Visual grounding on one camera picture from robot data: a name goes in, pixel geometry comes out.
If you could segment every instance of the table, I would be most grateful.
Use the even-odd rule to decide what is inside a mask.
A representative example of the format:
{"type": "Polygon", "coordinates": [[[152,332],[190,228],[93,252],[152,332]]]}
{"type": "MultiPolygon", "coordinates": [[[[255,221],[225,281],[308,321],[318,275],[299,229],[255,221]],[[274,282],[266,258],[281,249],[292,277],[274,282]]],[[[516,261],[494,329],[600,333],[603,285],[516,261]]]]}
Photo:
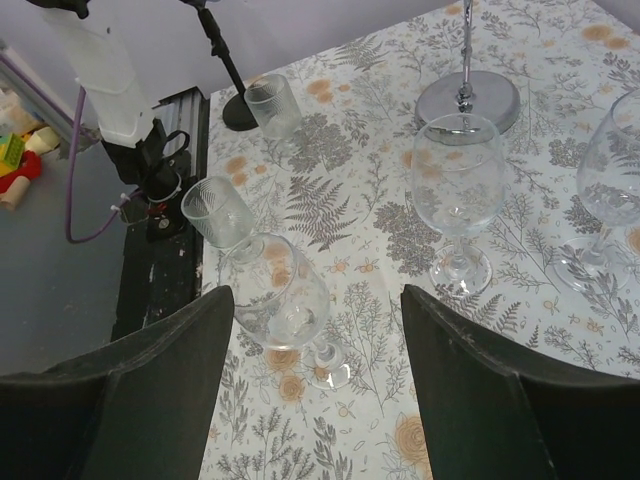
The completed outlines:
{"type": "MultiPolygon", "coordinates": [[[[227,89],[211,97],[209,174],[231,178],[263,231],[280,232],[331,291],[330,329],[348,345],[350,386],[307,385],[298,353],[266,353],[236,325],[202,479],[430,478],[405,342],[405,283],[445,239],[411,205],[415,101],[460,68],[461,5],[414,18],[277,70],[305,115],[307,147],[278,154],[259,131],[226,130],[227,89]],[[291,199],[304,195],[304,204],[291,199]],[[333,212],[295,220],[297,208],[333,212]]],[[[474,62],[508,76],[522,111],[504,136],[510,186],[500,217],[470,241],[490,257],[490,287],[442,300],[488,328],[586,368],[640,378],[640,229],[615,239],[634,275],[587,296],[553,273],[558,246],[598,230],[575,169],[611,103],[640,88],[640,38],[589,0],[487,0],[475,10],[474,62]]],[[[204,288],[218,253],[205,249],[204,288]]]]}

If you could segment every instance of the white wall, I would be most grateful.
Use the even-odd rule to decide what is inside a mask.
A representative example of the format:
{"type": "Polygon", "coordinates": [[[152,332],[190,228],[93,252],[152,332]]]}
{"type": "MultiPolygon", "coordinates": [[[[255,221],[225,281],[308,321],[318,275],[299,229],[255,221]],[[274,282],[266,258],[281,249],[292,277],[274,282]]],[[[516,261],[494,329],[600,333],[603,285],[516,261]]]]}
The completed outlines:
{"type": "MultiPolygon", "coordinates": [[[[193,8],[179,0],[92,0],[113,5],[149,100],[194,85],[230,85],[193,8]]],[[[407,20],[452,0],[222,0],[209,4],[244,78],[407,20]]],[[[2,0],[0,36],[69,105],[77,86],[64,51],[26,0],[2,0]]]]}

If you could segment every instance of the floral tablecloth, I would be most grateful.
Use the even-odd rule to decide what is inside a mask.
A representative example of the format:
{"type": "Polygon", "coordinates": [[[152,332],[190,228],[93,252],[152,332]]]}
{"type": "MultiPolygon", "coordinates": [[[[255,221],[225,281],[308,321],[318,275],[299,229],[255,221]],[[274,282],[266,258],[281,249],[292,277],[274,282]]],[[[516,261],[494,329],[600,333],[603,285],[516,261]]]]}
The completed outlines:
{"type": "MultiPolygon", "coordinates": [[[[408,184],[416,99],[460,69],[460,4],[279,69],[304,115],[306,147],[293,157],[257,129],[225,129],[234,91],[212,95],[209,174],[227,175],[259,229],[287,236],[324,277],[329,331],[347,345],[354,377],[316,390],[298,352],[265,352],[236,325],[202,479],[430,478],[402,333],[405,283],[529,348],[640,378],[640,229],[616,233],[633,272],[624,288],[594,282],[582,295],[552,266],[565,240],[599,229],[575,170],[611,103],[640,88],[640,37],[588,0],[475,3],[473,67],[509,77],[522,110],[504,135],[504,210],[470,239],[495,275],[464,301],[426,276],[446,239],[418,218],[408,184]]],[[[205,290],[218,260],[205,248],[205,290]]]]}

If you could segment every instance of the clear glass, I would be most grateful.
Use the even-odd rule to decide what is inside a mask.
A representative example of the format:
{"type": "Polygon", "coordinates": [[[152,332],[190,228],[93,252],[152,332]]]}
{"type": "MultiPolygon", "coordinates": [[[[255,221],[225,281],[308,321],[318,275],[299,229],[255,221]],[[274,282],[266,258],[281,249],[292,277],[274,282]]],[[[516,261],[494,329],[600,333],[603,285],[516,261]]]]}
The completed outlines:
{"type": "Polygon", "coordinates": [[[493,269],[464,237],[477,235],[498,215],[505,197],[500,134],[489,120],[459,113],[429,122],[416,136],[411,190],[420,218],[451,237],[429,271],[435,285],[464,296],[482,291],[493,269]]]}
{"type": "Polygon", "coordinates": [[[313,343],[311,383],[323,389],[348,383],[341,346],[320,335],[331,314],[329,290],[288,240],[258,233],[241,242],[222,260],[219,284],[233,290],[235,318],[255,342],[273,350],[313,343]]]}
{"type": "Polygon", "coordinates": [[[585,291],[590,280],[604,274],[614,275],[618,287],[629,280],[629,269],[607,240],[613,228],[640,223],[638,112],[640,90],[616,100],[578,166],[578,196],[602,228],[596,236],[574,238],[560,247],[556,273],[575,290],[585,291]]]}
{"type": "Polygon", "coordinates": [[[231,182],[208,177],[191,187],[182,199],[182,213],[216,248],[226,249],[247,238],[256,220],[231,182]]]}
{"type": "Polygon", "coordinates": [[[265,137],[295,145],[302,113],[283,75],[265,75],[256,80],[247,88],[244,99],[265,137]]]}

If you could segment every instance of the red object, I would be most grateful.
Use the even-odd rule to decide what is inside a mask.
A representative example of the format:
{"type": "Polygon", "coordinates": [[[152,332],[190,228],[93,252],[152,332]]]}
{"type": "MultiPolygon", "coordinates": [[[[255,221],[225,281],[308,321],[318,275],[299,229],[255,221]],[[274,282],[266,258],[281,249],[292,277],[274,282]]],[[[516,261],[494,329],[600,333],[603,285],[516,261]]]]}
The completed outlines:
{"type": "Polygon", "coordinates": [[[33,181],[34,178],[39,177],[42,173],[42,159],[31,151],[26,151],[22,154],[22,163],[20,167],[5,175],[4,177],[0,177],[0,193],[6,192],[13,181],[18,177],[27,177],[29,180],[33,181]]]}

